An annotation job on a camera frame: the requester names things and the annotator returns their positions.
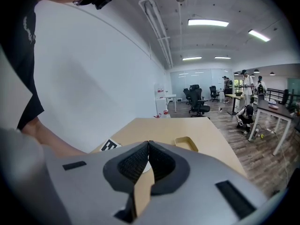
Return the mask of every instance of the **table leg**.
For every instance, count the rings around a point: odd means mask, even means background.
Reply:
[[[279,124],[280,124],[280,118],[278,118],[278,121],[277,121],[277,124],[276,124],[276,127],[275,127],[275,130],[274,130],[274,132],[276,133],[277,132],[277,130],[278,130],[278,127],[279,127]]]
[[[286,137],[286,134],[287,134],[287,131],[289,130],[290,128],[290,125],[291,125],[291,120],[288,120],[287,122],[287,125],[285,127],[285,131],[280,139],[280,142],[278,143],[277,147],[275,148],[274,152],[273,152],[273,155],[275,156],[277,153],[278,153],[278,150],[279,148],[281,147],[283,141],[285,140],[285,137]]]
[[[177,109],[176,109],[177,99],[176,99],[176,97],[174,99],[175,99],[175,112],[177,112]]]
[[[232,113],[228,112],[230,115],[235,116],[237,113],[234,111],[235,108],[235,97],[233,98],[233,107],[232,107]]]
[[[253,133],[254,133],[254,131],[255,131],[255,129],[256,129],[256,125],[257,125],[257,123],[258,123],[258,118],[259,118],[260,113],[261,113],[261,111],[258,110],[258,111],[257,111],[257,115],[256,115],[256,119],[255,119],[255,122],[254,122],[254,125],[253,125],[253,128],[252,128],[252,131],[251,131],[251,134],[250,134],[250,137],[249,137],[248,141],[251,141],[251,138],[252,138],[252,136],[253,136]]]

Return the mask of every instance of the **fluorescent ceiling light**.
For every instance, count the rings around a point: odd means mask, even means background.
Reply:
[[[249,33],[253,36],[256,36],[257,38],[260,38],[261,40],[265,41],[265,42],[268,42],[270,41],[269,38],[265,37],[264,35],[256,32],[256,31],[253,31],[253,30],[250,30]]]
[[[193,60],[193,59],[201,59],[202,57],[194,57],[194,58],[184,58],[182,59],[182,61],[185,61],[185,60]]]
[[[215,57],[215,59],[231,59],[230,57]]]
[[[191,25],[213,25],[213,26],[227,27],[229,22],[207,20],[207,19],[189,19],[188,24],[189,24],[189,26],[191,26]]]

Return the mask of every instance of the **black t-shirt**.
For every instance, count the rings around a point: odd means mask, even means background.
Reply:
[[[34,7],[37,3],[38,0],[11,0],[1,9],[2,17],[6,20],[2,22],[4,27],[1,28],[0,43],[11,66],[32,92],[32,97],[18,124],[20,130],[44,111],[33,79],[36,42]]]

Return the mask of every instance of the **desk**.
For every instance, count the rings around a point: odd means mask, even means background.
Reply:
[[[173,98],[173,102],[175,103],[175,112],[177,112],[177,110],[176,110],[176,103],[177,103],[176,94],[166,95],[166,96],[164,96],[164,98],[166,98],[166,99]]]
[[[175,138],[189,136],[200,153],[219,159],[247,177],[242,165],[221,132],[208,118],[136,118],[112,136],[122,146],[154,140],[175,145]],[[150,189],[154,184],[153,170],[143,173],[135,185],[136,213],[140,215],[150,201]]]
[[[281,119],[286,120],[287,121],[287,125],[285,127],[285,131],[284,131],[284,133],[283,133],[283,135],[282,135],[282,137],[281,137],[281,139],[280,139],[277,147],[275,148],[275,150],[273,152],[273,155],[277,154],[279,148],[281,147],[283,141],[285,140],[287,131],[289,130],[290,125],[291,125],[291,121],[292,121],[292,117],[291,117],[289,111],[287,110],[287,108],[284,105],[276,104],[276,106],[278,106],[278,109],[272,109],[272,108],[269,108],[269,102],[268,101],[263,100],[263,101],[259,102],[259,104],[257,106],[257,115],[256,115],[255,123],[254,123],[253,129],[252,129],[251,135],[250,135],[250,137],[248,139],[248,141],[251,141],[251,138],[252,138],[252,135],[253,135],[254,130],[256,128],[256,125],[257,125],[260,113],[266,113],[266,114],[269,114],[269,115],[272,115],[272,116],[278,118],[278,121],[277,121],[277,124],[276,124],[276,127],[275,127],[275,131],[274,131],[275,133],[278,130],[278,126],[280,124],[280,120]]]
[[[236,98],[244,98],[244,96],[236,96],[235,94],[226,94],[226,96],[233,98],[233,106],[232,106],[232,112],[228,112],[230,115],[235,116],[237,113],[234,111],[235,108],[235,99]]]
[[[224,93],[224,90],[216,90],[220,94],[220,103],[222,102],[222,93]]]

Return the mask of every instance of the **backpack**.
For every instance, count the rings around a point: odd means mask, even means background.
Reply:
[[[258,92],[258,94],[263,94],[264,93],[263,86],[261,84],[258,86],[257,92]]]

